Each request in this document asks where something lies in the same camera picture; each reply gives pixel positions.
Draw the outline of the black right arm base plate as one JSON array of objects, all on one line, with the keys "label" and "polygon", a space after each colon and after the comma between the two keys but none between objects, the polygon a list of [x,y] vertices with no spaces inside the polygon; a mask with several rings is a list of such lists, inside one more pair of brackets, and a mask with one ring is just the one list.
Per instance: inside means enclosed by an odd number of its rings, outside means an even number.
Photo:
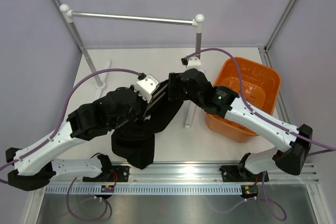
[{"label": "black right arm base plate", "polygon": [[222,165],[219,168],[223,182],[262,182],[263,172],[255,175],[245,170],[239,171],[237,165]]}]

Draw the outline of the black shorts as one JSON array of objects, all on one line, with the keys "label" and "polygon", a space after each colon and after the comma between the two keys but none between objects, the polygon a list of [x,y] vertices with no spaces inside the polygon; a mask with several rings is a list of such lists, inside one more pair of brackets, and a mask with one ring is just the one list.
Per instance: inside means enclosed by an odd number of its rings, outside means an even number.
[{"label": "black shorts", "polygon": [[112,152],[125,158],[132,166],[144,169],[154,161],[155,134],[173,120],[183,101],[170,101],[148,120],[127,122],[111,135]]}]

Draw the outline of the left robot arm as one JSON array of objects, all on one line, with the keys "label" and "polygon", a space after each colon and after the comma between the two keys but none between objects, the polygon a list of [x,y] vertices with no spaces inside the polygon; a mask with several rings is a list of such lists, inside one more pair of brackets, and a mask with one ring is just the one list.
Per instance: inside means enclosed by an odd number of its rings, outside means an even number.
[{"label": "left robot arm", "polygon": [[33,191],[53,180],[82,177],[84,182],[108,181],[114,168],[108,155],[88,159],[59,159],[65,151],[96,137],[107,135],[128,122],[145,119],[149,109],[165,96],[167,82],[120,87],[81,105],[59,128],[24,148],[6,150],[6,161],[14,166],[7,174],[12,187]]}]

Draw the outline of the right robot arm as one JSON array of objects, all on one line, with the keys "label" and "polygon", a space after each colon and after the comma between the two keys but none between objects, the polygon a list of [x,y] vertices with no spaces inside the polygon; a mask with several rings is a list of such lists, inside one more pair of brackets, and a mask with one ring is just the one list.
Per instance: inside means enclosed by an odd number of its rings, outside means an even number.
[{"label": "right robot arm", "polygon": [[212,86],[205,75],[189,69],[170,73],[168,94],[170,100],[190,100],[210,115],[240,124],[274,147],[259,153],[246,153],[237,165],[236,174],[243,181],[255,180],[269,170],[298,176],[310,151],[312,128],[300,127],[273,118],[250,105],[241,94],[224,86]]}]

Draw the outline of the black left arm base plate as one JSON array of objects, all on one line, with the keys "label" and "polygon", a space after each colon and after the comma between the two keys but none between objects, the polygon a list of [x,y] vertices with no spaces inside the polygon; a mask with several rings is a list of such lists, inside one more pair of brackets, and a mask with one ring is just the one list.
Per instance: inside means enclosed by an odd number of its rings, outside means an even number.
[{"label": "black left arm base plate", "polygon": [[111,173],[101,173],[95,178],[83,177],[82,181],[85,183],[95,182],[114,182],[114,179],[121,183],[126,183],[129,180],[130,166],[126,165],[113,165]]}]

